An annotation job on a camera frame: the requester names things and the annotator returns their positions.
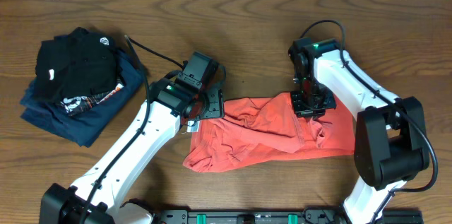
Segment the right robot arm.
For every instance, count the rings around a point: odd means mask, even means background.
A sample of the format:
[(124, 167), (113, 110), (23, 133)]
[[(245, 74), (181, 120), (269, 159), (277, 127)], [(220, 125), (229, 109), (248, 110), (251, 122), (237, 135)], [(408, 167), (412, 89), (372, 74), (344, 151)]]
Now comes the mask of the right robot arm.
[(298, 117), (317, 119), (340, 103), (356, 121), (359, 173), (341, 209), (304, 214), (308, 223), (422, 223), (420, 211), (388, 210), (395, 193), (429, 167), (424, 112), (414, 97), (401, 99), (363, 72), (334, 39), (301, 37), (288, 55), (299, 90), (291, 94)]

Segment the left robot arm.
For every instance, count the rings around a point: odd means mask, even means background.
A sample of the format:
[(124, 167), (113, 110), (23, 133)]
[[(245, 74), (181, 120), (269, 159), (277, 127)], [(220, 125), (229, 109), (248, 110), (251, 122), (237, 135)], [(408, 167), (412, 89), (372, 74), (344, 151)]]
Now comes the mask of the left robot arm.
[(155, 154), (182, 126), (224, 115), (222, 81), (180, 73), (151, 83), (134, 121), (103, 157), (69, 188), (53, 184), (44, 193), (40, 223), (151, 223), (152, 213), (124, 203)]

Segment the red orange t-shirt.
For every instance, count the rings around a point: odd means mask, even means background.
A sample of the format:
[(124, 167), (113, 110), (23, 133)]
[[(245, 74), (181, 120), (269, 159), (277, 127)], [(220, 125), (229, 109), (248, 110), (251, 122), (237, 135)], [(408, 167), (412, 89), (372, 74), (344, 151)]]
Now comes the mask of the red orange t-shirt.
[(225, 115), (200, 123), (183, 165), (195, 172), (226, 172), (273, 160), (352, 155), (352, 114), (341, 101), (318, 119), (297, 117), (289, 93), (225, 102)]

